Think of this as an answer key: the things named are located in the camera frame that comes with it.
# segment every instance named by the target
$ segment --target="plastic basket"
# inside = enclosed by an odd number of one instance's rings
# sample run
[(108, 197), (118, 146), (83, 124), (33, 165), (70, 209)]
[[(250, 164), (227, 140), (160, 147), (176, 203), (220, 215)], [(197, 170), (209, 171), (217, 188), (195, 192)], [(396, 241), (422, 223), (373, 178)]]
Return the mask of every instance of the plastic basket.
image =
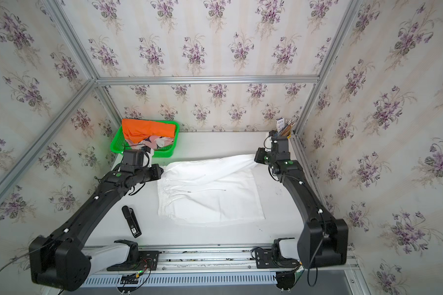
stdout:
[[(179, 124), (176, 121), (163, 121), (163, 120), (148, 120), (148, 121), (155, 121), (155, 122), (163, 122), (168, 124), (173, 124), (176, 126), (176, 134), (174, 136), (174, 143), (168, 146), (165, 146), (163, 148), (160, 148), (159, 150), (154, 151), (154, 158), (169, 158), (174, 153), (174, 149), (176, 148), (177, 143), (177, 136), (179, 135)], [(115, 134), (115, 137), (111, 141), (110, 144), (110, 150), (114, 153), (120, 153), (123, 154), (124, 150), (131, 149), (129, 147), (129, 144), (126, 142), (124, 136), (123, 136), (123, 129), (120, 126), (117, 133)]]

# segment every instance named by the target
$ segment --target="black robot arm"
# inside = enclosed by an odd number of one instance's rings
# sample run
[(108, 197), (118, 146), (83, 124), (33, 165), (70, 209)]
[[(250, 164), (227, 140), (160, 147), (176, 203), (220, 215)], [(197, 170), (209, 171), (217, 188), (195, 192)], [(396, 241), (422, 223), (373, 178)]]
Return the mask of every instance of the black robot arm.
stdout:
[(304, 229), (297, 243), (297, 251), (303, 267), (346, 263), (346, 222), (335, 219), (313, 193), (300, 163), (290, 159), (288, 139), (273, 136), (271, 144), (270, 151), (259, 148), (254, 161), (269, 165), (270, 171), (287, 188), (301, 213)]
[(90, 257), (81, 250), (101, 219), (133, 186), (160, 179), (157, 164), (143, 165), (148, 153), (125, 150), (123, 160), (108, 172), (92, 196), (61, 227), (29, 245), (31, 279), (41, 285), (74, 291), (89, 275)]

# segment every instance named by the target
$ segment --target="white towel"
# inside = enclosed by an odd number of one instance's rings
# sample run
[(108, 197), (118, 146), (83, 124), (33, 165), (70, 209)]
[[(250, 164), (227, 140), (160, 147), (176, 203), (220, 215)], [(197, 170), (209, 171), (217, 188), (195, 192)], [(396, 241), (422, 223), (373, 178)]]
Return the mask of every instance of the white towel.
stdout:
[(157, 182), (158, 214), (204, 226), (263, 220), (254, 166), (254, 155), (171, 163)]

